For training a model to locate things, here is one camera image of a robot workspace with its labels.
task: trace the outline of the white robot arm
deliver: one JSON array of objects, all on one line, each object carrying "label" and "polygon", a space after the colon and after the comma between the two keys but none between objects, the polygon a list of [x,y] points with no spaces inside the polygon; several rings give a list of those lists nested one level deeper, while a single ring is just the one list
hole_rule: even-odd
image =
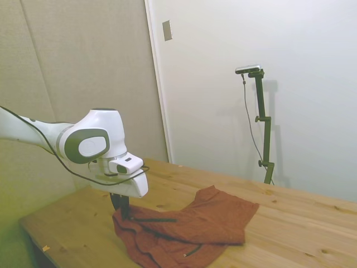
[{"label": "white robot arm", "polygon": [[[126,197],[148,192],[143,160],[128,153],[124,129],[115,109],[96,108],[78,123],[45,123],[18,116],[0,106],[0,139],[34,144],[54,154],[72,174],[91,181],[91,186]],[[95,179],[83,177],[62,162],[87,164]]]}]

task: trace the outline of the door frame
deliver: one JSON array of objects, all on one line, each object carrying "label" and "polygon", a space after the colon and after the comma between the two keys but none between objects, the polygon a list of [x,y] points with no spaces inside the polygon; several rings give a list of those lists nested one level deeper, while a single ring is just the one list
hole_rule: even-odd
[{"label": "door frame", "polygon": [[152,57],[153,57],[153,62],[154,62],[154,69],[155,69],[155,76],[156,76],[156,83],[157,83],[157,90],[158,90],[158,98],[160,101],[160,109],[161,109],[161,116],[162,116],[162,124],[163,124],[163,131],[165,133],[165,140],[166,140],[166,148],[167,148],[167,156],[168,156],[168,161],[170,163],[175,163],[175,159],[173,158],[172,155],[172,150],[171,150],[171,135],[170,135],[170,124],[168,120],[168,115],[166,113],[167,110],[165,110],[165,107],[167,107],[167,102],[165,98],[165,90],[163,86],[163,82],[161,80],[161,66],[159,64],[160,62],[160,55],[156,49],[156,32],[154,29],[154,22],[153,22],[153,17],[154,17],[154,11],[152,7],[152,2],[154,0],[145,0],[145,9],[146,9],[146,17],[147,17],[147,24],[148,24],[148,29],[149,29],[149,35],[150,35],[150,43],[151,43],[151,50],[152,50]]}]

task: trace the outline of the black cable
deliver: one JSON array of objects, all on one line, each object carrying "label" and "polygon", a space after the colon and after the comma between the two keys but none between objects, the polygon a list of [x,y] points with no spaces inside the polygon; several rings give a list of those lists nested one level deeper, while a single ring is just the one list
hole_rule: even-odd
[{"label": "black cable", "polygon": [[253,140],[253,143],[254,143],[255,148],[257,149],[257,152],[258,152],[258,154],[259,154],[260,160],[261,160],[261,162],[263,162],[262,155],[260,154],[260,151],[259,151],[259,149],[258,149],[258,146],[257,146],[257,144],[256,144],[256,142],[255,142],[255,139],[254,139],[254,136],[253,136],[252,124],[251,124],[251,122],[250,122],[250,116],[249,116],[248,106],[247,106],[247,98],[246,98],[246,92],[245,92],[245,91],[246,91],[246,90],[245,90],[245,84],[246,84],[246,82],[245,82],[245,79],[244,79],[244,74],[241,74],[241,76],[242,76],[242,78],[243,78],[243,87],[244,87],[244,105],[245,105],[245,110],[246,110],[246,112],[247,112],[247,116],[248,116],[249,129],[250,129],[250,135],[252,136],[252,140]]},{"label": "black cable", "polygon": [[46,141],[47,145],[49,146],[49,148],[51,149],[53,155],[56,156],[56,158],[57,158],[58,161],[62,164],[62,166],[63,166],[69,173],[71,173],[71,174],[73,174],[73,175],[75,175],[75,176],[77,176],[77,177],[80,177],[80,178],[82,178],[82,179],[91,181],[92,183],[96,183],[96,184],[99,184],[99,185],[114,186],[114,185],[118,185],[118,184],[121,184],[121,183],[125,183],[125,182],[127,182],[127,181],[129,181],[129,180],[132,180],[132,179],[136,178],[137,176],[140,176],[141,174],[147,172],[147,171],[150,169],[150,167],[148,167],[148,166],[142,166],[142,168],[145,168],[144,171],[140,172],[139,174],[137,174],[137,175],[135,175],[135,176],[133,176],[133,177],[131,177],[131,178],[129,178],[129,179],[125,179],[125,180],[119,181],[119,182],[117,182],[117,183],[101,183],[101,182],[99,182],[99,181],[97,181],[97,180],[89,179],[89,178],[87,178],[87,177],[85,177],[85,176],[82,176],[82,175],[80,175],[80,174],[78,174],[78,173],[76,173],[76,172],[70,170],[70,169],[66,166],[66,164],[63,163],[63,161],[60,159],[60,157],[58,156],[58,154],[56,153],[56,151],[53,149],[53,147],[52,147],[52,145],[50,144],[50,142],[48,141],[46,135],[45,135],[41,130],[39,130],[35,125],[33,125],[33,124],[27,122],[27,121],[26,121],[25,119],[23,119],[21,116],[19,116],[18,114],[12,112],[11,110],[9,110],[9,109],[7,109],[7,108],[5,108],[5,107],[0,106],[0,108],[4,109],[4,110],[7,111],[8,113],[10,113],[10,114],[12,114],[13,116],[15,116],[16,118],[20,119],[22,122],[26,123],[27,125],[33,127],[35,130],[37,130],[38,133],[41,134],[41,136],[45,139],[45,141]]}]

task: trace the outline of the crumpled cloth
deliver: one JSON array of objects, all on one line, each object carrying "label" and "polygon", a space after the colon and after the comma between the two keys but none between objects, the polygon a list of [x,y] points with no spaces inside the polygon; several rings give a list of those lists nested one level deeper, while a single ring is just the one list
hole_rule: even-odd
[{"label": "crumpled cloth", "polygon": [[214,186],[197,191],[180,211],[158,212],[131,205],[128,219],[113,214],[115,233],[131,259],[145,268],[200,268],[229,245],[245,242],[244,228],[259,208]]}]

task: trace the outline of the wood grain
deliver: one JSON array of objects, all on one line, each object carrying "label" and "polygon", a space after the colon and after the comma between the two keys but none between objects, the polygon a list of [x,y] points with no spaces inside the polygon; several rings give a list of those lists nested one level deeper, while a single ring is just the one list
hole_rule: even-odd
[{"label": "wood grain", "polygon": [[[158,211],[188,205],[215,185],[261,204],[244,246],[231,246],[209,267],[357,267],[357,204],[293,189],[146,160],[149,193],[131,203]],[[58,267],[139,267],[114,234],[108,193],[85,188],[21,220]]]}]

